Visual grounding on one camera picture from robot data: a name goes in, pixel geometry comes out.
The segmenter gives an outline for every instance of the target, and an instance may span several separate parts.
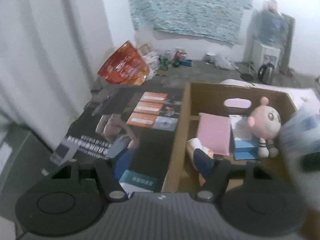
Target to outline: pink paper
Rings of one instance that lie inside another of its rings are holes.
[[[230,118],[205,113],[199,115],[197,137],[202,145],[213,150],[214,154],[229,156]]]

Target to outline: electric kettle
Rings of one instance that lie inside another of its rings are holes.
[[[270,62],[263,64],[258,70],[258,79],[266,85],[272,85],[275,76],[275,66]]]

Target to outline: pink plush toy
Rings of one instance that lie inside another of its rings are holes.
[[[267,106],[269,99],[262,97],[261,106],[252,111],[248,118],[251,132],[260,139],[258,155],[260,157],[276,157],[277,148],[273,145],[273,139],[278,135],[281,127],[281,120],[278,112],[271,106]]]

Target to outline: red snack bag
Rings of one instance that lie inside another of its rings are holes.
[[[127,41],[107,59],[98,75],[110,83],[141,85],[149,75],[149,67]]]

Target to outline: doll head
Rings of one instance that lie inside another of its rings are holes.
[[[267,106],[269,100],[266,97],[262,97],[260,103],[261,106],[258,106],[250,114],[248,124],[256,137],[270,140],[275,138],[280,130],[280,115],[276,109]]]

